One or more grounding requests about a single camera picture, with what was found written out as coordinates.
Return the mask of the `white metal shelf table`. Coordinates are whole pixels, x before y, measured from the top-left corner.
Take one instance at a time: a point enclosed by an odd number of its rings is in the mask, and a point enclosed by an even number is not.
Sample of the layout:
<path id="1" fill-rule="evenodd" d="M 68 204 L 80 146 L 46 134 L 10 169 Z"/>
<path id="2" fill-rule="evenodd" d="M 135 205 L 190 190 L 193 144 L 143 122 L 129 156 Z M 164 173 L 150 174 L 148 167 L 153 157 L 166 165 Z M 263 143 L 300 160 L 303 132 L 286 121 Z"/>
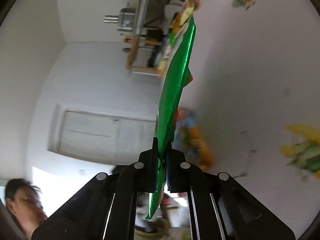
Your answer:
<path id="1" fill-rule="evenodd" d="M 149 67 L 141 67 L 141 66 L 135 66 L 134 62 L 136 60 L 136 57 L 138 55 L 139 45 L 140 42 L 143 41 L 145 44 L 149 44 L 152 46 L 159 46 L 160 43 L 156 41 L 151 41 L 148 39 L 142 39 L 143 34 L 142 32 L 145 29 L 150 29 L 150 24 L 152 22 L 155 22 L 157 20 L 162 20 L 164 18 L 164 15 L 159 15 L 158 17 L 150 20 L 147 22 L 146 16 L 147 16 L 147 10 L 149 7 L 149 1 L 150 0 L 138 0 L 137 6 L 135 8 L 135 18 L 133 20 L 133 26 L 131 30 L 131 48 L 129 51 L 129 55 L 127 57 L 127 64 L 126 68 L 127 70 L 138 73 L 138 74 L 144 74 L 144 75 L 157 75 L 157 69 L 156 68 L 149 68 Z"/>

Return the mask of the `green chips bag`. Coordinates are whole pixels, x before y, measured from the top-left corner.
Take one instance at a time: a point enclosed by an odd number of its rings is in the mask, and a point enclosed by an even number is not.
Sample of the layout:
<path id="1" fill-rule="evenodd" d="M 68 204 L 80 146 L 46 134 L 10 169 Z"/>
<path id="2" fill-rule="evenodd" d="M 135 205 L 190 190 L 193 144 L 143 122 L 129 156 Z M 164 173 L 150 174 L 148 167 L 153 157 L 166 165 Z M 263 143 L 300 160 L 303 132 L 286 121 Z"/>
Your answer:
<path id="1" fill-rule="evenodd" d="M 178 45 L 172 53 L 164 79 L 155 129 L 155 137 L 157 138 L 156 189 L 149 194 L 149 210 L 146 215 L 148 220 L 153 218 L 162 201 L 164 185 L 167 180 L 167 155 L 175 134 L 175 116 L 182 90 L 193 79 L 189 70 L 189 61 L 195 34 L 194 17 L 190 16 L 186 22 L 185 31 L 178 38 Z"/>

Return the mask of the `yellow orange snack packet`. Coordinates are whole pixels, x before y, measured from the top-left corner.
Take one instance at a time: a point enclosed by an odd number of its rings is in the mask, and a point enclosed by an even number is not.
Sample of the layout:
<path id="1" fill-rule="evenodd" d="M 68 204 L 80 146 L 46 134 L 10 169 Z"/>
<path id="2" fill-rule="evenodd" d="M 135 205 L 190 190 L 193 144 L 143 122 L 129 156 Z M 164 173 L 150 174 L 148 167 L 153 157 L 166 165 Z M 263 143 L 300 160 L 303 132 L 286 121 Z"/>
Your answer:
<path id="1" fill-rule="evenodd" d="M 176 35 L 199 6 L 199 0 L 185 0 L 181 11 L 175 13 L 170 30 Z"/>

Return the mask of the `orange striped snack packet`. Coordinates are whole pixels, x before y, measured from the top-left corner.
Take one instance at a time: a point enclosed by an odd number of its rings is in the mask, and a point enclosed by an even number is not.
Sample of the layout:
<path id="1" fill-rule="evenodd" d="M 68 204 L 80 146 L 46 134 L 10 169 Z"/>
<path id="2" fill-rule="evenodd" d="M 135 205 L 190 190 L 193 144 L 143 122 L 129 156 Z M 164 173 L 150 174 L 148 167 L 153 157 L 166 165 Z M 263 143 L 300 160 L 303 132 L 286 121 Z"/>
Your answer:
<path id="1" fill-rule="evenodd" d="M 172 46 L 170 44 L 165 44 L 161 51 L 159 52 L 159 60 L 157 64 L 157 77 L 164 77 L 169 66 L 169 59 L 172 54 Z"/>

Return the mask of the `silver cooking pot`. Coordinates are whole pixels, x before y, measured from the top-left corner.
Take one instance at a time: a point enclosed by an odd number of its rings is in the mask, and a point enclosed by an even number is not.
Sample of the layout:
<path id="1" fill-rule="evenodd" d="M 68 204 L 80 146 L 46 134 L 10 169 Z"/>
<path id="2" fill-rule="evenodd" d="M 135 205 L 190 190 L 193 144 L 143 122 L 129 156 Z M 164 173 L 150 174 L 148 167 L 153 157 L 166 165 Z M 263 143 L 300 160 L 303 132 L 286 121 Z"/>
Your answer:
<path id="1" fill-rule="evenodd" d="M 104 23 L 116 24 L 117 31 L 130 33 L 133 31 L 133 23 L 135 20 L 134 8 L 123 8 L 119 15 L 106 15 Z"/>

